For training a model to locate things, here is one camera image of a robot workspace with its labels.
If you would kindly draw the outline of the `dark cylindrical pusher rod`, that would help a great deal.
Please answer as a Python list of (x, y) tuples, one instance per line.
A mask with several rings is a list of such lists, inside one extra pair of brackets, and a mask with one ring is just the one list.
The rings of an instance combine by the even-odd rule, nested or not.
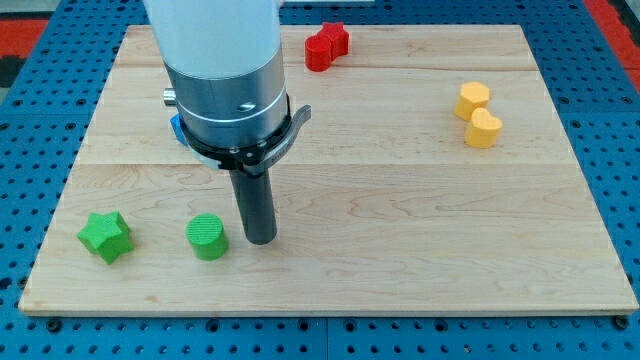
[(277, 235), (269, 172), (249, 175), (233, 170), (230, 178), (245, 237), (254, 245), (268, 244)]

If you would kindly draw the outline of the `black tool clamp ring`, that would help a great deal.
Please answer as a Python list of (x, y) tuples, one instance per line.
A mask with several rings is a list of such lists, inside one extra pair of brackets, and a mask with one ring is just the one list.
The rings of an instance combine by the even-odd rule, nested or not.
[(214, 170), (260, 176), (291, 149), (312, 107), (293, 112), (288, 95), (178, 96), (178, 111), (178, 134), (200, 162)]

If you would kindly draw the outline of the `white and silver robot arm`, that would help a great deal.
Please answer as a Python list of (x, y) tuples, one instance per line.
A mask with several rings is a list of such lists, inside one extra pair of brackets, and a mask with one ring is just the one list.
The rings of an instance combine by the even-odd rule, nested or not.
[(277, 224), (269, 169), (311, 117), (286, 89), (274, 0), (145, 0), (179, 112), (179, 132), (203, 164), (229, 172), (247, 240)]

